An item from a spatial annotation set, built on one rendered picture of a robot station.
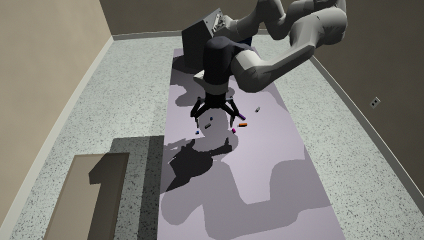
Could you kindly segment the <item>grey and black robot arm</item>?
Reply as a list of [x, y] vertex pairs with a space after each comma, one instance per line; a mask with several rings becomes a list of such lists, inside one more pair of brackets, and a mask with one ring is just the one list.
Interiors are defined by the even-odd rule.
[[[292, 46], [268, 61], [249, 45], [237, 43], [255, 36], [262, 22], [273, 40], [289, 34]], [[280, 0], [258, 0], [253, 12], [240, 20], [216, 14], [214, 38], [204, 46], [204, 70], [193, 80], [207, 93], [221, 95], [229, 92], [229, 77], [234, 75], [239, 89], [257, 93], [310, 59], [318, 47], [339, 43], [347, 26], [346, 0], [298, 0], [286, 14]]]

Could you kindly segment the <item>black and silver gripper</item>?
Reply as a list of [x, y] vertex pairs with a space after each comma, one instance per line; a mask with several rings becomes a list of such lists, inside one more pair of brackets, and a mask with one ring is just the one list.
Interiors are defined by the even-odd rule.
[[[202, 103], [205, 103], [200, 109], [200, 105]], [[229, 108], [226, 105], [226, 102], [228, 102], [232, 109]], [[197, 102], [194, 105], [193, 109], [190, 112], [190, 117], [195, 117], [195, 122], [197, 125], [197, 129], [199, 128], [199, 116], [202, 115], [205, 111], [212, 109], [219, 109], [225, 110], [230, 115], [230, 127], [233, 126], [233, 121], [235, 119], [235, 116], [240, 116], [239, 110], [236, 107], [233, 97], [230, 96], [230, 98], [226, 98], [226, 92], [220, 95], [212, 95], [210, 93], [205, 92], [205, 98], [198, 97]], [[198, 110], [199, 109], [199, 110]]]

